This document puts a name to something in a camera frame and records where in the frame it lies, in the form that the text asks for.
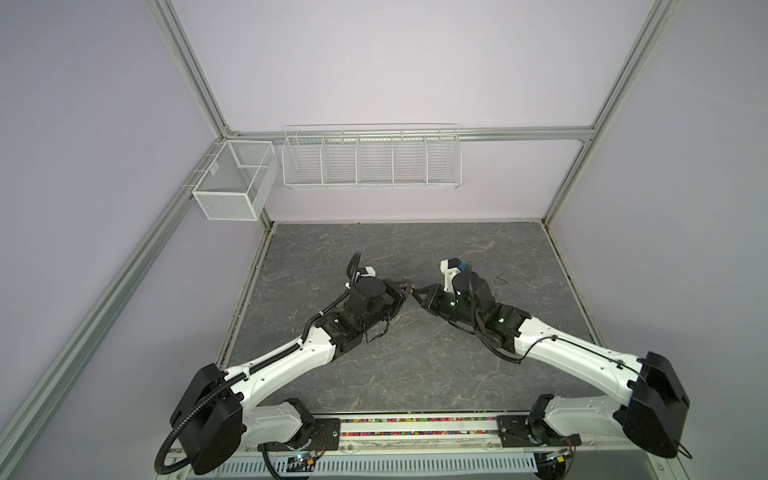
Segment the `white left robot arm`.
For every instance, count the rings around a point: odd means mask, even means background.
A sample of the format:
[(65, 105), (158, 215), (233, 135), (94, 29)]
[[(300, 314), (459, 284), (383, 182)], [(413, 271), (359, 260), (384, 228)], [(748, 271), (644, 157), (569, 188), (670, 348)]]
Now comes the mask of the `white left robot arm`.
[(288, 399), (269, 407), (263, 400), (370, 342), (371, 328), (389, 324), (412, 290), (408, 280), (359, 275), (305, 323), (297, 338), (234, 367), (211, 363), (200, 368), (171, 414), (171, 431), (156, 454), (155, 473), (168, 475), (185, 467), (209, 473), (244, 443), (296, 447), (310, 442), (314, 418), (301, 401)]

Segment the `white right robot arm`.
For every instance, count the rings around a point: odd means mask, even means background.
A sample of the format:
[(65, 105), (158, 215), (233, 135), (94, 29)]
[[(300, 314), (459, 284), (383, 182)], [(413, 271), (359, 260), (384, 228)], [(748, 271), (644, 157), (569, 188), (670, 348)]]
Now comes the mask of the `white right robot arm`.
[(625, 438), (662, 458), (689, 457), (682, 434), (690, 399), (671, 362), (600, 347), (560, 331), (530, 313), (498, 302), (487, 282), (469, 269), (451, 268), (445, 284), (414, 290), (429, 313), (473, 335), (497, 358), (520, 365), (537, 360), (599, 390), (593, 397), (542, 394), (520, 437), (535, 445), (576, 435)]

